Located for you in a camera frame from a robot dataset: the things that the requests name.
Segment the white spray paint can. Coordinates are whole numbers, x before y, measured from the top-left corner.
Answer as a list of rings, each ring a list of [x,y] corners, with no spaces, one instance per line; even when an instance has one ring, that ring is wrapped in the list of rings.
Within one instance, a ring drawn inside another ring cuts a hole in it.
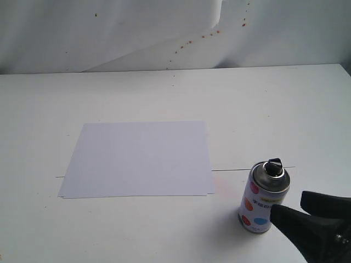
[[[270,229],[271,207],[283,202],[290,182],[279,158],[258,162],[251,168],[238,209],[239,220],[246,230],[261,234]]]

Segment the white backdrop paper sheet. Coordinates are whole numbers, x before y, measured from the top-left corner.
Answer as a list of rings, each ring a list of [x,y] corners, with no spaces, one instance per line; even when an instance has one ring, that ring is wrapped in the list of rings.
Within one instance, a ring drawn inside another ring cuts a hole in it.
[[[1,73],[84,72],[218,25],[221,1],[1,1]]]

